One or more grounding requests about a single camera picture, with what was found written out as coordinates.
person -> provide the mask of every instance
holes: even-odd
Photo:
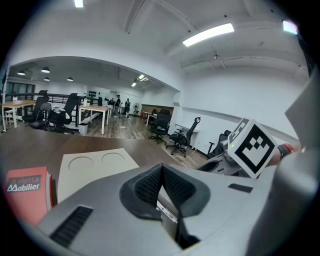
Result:
[[[117,96],[117,100],[114,103],[114,118],[121,118],[119,116],[119,111],[120,111],[120,107],[121,107],[121,100],[120,100],[120,95],[118,94]]]
[[[276,166],[280,163],[281,159],[285,157],[288,154],[294,153],[294,152],[301,152],[302,147],[299,143],[297,144],[281,144],[278,146],[277,151],[274,153],[272,158],[270,159],[267,166]]]
[[[127,98],[125,102],[125,112],[127,113],[127,118],[129,118],[130,105],[131,102],[129,101],[129,98]]]

fluorescent light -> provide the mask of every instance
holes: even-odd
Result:
[[[76,8],[83,8],[84,7],[84,1],[83,0],[74,0],[74,5]]]
[[[283,24],[284,31],[290,32],[295,35],[298,34],[298,28],[295,24],[285,20],[282,22],[282,24]]]
[[[232,26],[231,23],[228,24],[224,24],[221,26],[216,26],[213,28],[210,28],[206,31],[203,31],[199,34],[196,34],[192,37],[190,37],[189,39],[183,41],[183,44],[187,47],[192,46],[195,43],[198,43],[202,40],[208,39],[208,38],[212,38],[218,35],[222,35],[225,33],[230,33],[230,32],[234,32],[234,27]]]

standing fan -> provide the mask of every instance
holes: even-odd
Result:
[[[140,108],[140,104],[139,103],[134,103],[133,107],[134,107],[133,115],[134,116],[138,116],[138,113],[139,113],[138,109]]]

cable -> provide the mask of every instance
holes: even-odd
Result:
[[[196,148],[194,149],[194,151],[190,154],[190,155],[188,155],[187,157],[183,157],[183,156],[176,156],[176,155],[170,155],[171,157],[174,157],[174,158],[184,158],[184,159],[187,159],[187,158],[189,158],[189,157],[191,157],[192,156],[192,154],[194,153],[194,152],[196,152]]]

window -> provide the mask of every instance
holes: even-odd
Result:
[[[7,82],[6,83],[6,102],[12,102],[13,96],[10,94],[33,94],[35,92],[35,85],[34,84],[27,84],[27,83],[17,83],[17,82]],[[33,95],[22,95],[18,97],[19,100],[33,100]]]

